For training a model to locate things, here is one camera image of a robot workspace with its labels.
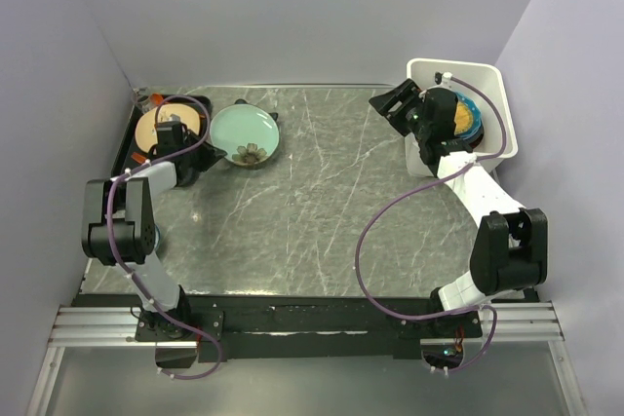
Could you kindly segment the yellow rimmed plate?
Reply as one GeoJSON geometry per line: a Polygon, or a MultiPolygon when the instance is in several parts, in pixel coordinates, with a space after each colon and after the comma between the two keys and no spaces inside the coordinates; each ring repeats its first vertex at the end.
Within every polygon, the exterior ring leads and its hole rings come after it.
{"type": "Polygon", "coordinates": [[[455,135],[465,135],[473,132],[478,125],[478,119],[473,110],[464,103],[458,103],[454,114],[455,135]]]}

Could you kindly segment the blue polka dot plate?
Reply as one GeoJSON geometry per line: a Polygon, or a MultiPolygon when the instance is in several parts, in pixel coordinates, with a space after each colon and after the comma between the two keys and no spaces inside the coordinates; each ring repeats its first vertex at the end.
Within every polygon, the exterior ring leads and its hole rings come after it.
{"type": "Polygon", "coordinates": [[[460,92],[456,92],[455,94],[456,94],[456,97],[457,97],[456,106],[457,106],[458,103],[466,104],[467,106],[469,106],[473,110],[475,116],[478,119],[478,125],[473,128],[473,132],[472,133],[465,134],[465,135],[458,135],[458,136],[460,136],[462,138],[469,138],[470,136],[472,136],[481,127],[481,125],[482,125],[482,114],[481,114],[480,109],[477,107],[477,105],[475,104],[475,102],[472,99],[470,99],[469,97],[467,97],[466,95],[464,95],[464,94],[462,94],[460,92]]]}

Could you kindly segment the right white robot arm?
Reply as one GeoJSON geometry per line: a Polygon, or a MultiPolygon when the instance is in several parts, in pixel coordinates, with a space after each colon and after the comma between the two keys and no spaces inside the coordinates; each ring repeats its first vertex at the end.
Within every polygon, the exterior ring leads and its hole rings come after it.
{"type": "Polygon", "coordinates": [[[433,307],[423,318],[438,336],[449,336],[466,314],[493,297],[543,284],[548,272],[548,220],[539,208],[525,208],[489,175],[464,137],[476,121],[472,104],[451,85],[457,78],[438,75],[435,86],[422,90],[407,79],[397,88],[370,99],[370,106],[402,136],[412,135],[421,162],[468,210],[478,231],[469,270],[435,289],[433,307]]]}

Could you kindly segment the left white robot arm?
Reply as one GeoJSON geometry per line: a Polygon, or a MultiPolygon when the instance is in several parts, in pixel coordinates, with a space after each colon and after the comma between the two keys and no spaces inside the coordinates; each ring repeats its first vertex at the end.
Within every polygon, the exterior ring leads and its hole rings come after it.
{"type": "Polygon", "coordinates": [[[159,328],[179,340],[193,328],[183,289],[166,273],[157,255],[153,200],[188,185],[225,157],[181,123],[156,126],[157,143],[145,161],[109,179],[87,183],[81,243],[85,254],[117,269],[134,286],[144,311],[161,314],[159,328]]]}

